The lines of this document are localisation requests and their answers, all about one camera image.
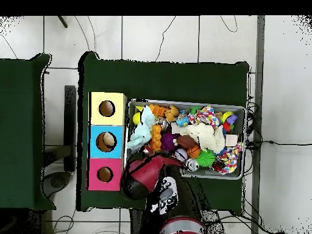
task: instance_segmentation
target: yellow box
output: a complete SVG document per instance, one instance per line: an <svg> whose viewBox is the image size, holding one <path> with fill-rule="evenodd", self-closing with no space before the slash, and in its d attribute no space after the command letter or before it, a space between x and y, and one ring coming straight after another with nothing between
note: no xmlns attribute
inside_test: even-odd
<svg viewBox="0 0 312 234"><path fill-rule="evenodd" d="M123 126L126 104L127 97L122 93L91 92L91 125Z"/></svg>

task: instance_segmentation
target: light blue plush toy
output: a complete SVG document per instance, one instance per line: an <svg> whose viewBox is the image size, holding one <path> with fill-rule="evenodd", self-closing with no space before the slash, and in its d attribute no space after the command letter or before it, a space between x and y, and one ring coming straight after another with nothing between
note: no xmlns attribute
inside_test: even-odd
<svg viewBox="0 0 312 234"><path fill-rule="evenodd" d="M155 116L149 106L143 108L141 114L141 122L137 125L134 133L130 136L130 141L127 143L127 148L132 152L138 151L151 138L152 126L155 125Z"/></svg>

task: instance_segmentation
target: circular hole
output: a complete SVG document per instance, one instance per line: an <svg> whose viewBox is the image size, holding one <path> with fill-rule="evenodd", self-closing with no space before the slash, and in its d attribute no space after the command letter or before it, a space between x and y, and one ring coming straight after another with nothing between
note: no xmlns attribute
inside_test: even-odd
<svg viewBox="0 0 312 234"><path fill-rule="evenodd" d="M109 182L113 178L113 171L109 167L103 167L97 171L97 178L101 182Z"/></svg>
<svg viewBox="0 0 312 234"><path fill-rule="evenodd" d="M111 132L102 132L96 138L96 147L102 152L111 152L117 145L117 139Z"/></svg>
<svg viewBox="0 0 312 234"><path fill-rule="evenodd" d="M110 117L115 113L115 105L111 101L102 101L99 105L99 113L102 116Z"/></svg>

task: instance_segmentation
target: white plush toy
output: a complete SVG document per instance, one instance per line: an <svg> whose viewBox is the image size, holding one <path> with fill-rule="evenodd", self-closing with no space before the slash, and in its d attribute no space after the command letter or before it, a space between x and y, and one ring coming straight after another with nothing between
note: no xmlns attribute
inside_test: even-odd
<svg viewBox="0 0 312 234"><path fill-rule="evenodd" d="M225 139L222 133L223 126L219 126L215 131L212 126L204 123L198 125L188 125L180 131L181 135L189 135L195 140L203 151L212 150L215 154L220 153L225 146Z"/></svg>

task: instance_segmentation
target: blue box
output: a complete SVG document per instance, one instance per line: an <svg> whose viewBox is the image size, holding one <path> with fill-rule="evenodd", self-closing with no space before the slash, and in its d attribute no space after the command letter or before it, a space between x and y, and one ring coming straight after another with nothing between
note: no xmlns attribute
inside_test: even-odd
<svg viewBox="0 0 312 234"><path fill-rule="evenodd" d="M123 126L91 126L90 158L122 158L124 145ZM110 132L115 136L116 146L110 152L102 152L96 146L96 138L102 132Z"/></svg>

